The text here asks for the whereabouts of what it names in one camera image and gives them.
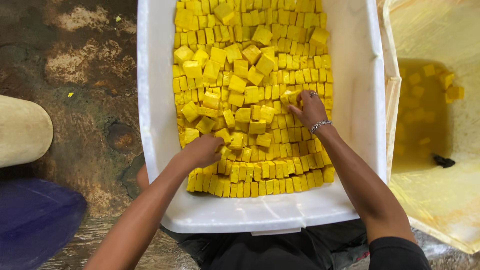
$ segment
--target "white plastic tub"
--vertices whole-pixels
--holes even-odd
[[[384,62],[374,0],[324,0],[331,32],[333,121],[343,139],[386,181]],[[139,0],[138,103],[152,182],[180,151],[172,90],[175,1]],[[358,218],[338,180],[308,192],[258,198],[188,193],[183,183],[163,220],[178,233],[294,232]]]

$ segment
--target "hand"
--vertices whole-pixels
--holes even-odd
[[[297,103],[300,104],[300,101],[303,100],[303,111],[293,105],[288,106],[288,109],[296,114],[300,122],[308,129],[320,121],[328,120],[325,105],[318,96],[310,97],[311,92],[313,91],[302,91],[297,96]]]
[[[192,170],[205,168],[220,160],[222,155],[216,149],[224,144],[223,138],[215,138],[212,134],[205,134],[187,144],[179,153],[183,161],[191,165]]]

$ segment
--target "black pants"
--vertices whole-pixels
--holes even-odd
[[[208,259],[210,248],[225,239],[224,233],[174,233],[163,226],[160,229],[177,241],[199,266]],[[361,220],[307,227],[305,230],[318,245],[330,250],[330,254],[319,255],[331,257],[334,270],[348,267],[368,255],[367,233]]]

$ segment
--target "black shirt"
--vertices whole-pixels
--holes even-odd
[[[371,270],[430,270],[422,249],[398,237],[379,238],[369,245]],[[202,264],[202,269],[267,270],[267,269],[336,269],[336,254],[316,241],[307,232],[272,236],[235,234],[216,248],[215,255]]]

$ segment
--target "yellow water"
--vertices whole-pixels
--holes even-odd
[[[434,66],[435,75],[426,77],[427,65]],[[445,158],[451,154],[448,104],[437,77],[447,69],[439,62],[419,59],[398,59],[398,66],[402,86],[392,172],[430,169],[436,166],[432,153]],[[420,82],[412,84],[414,74],[420,75]],[[424,88],[421,96],[418,87]]]

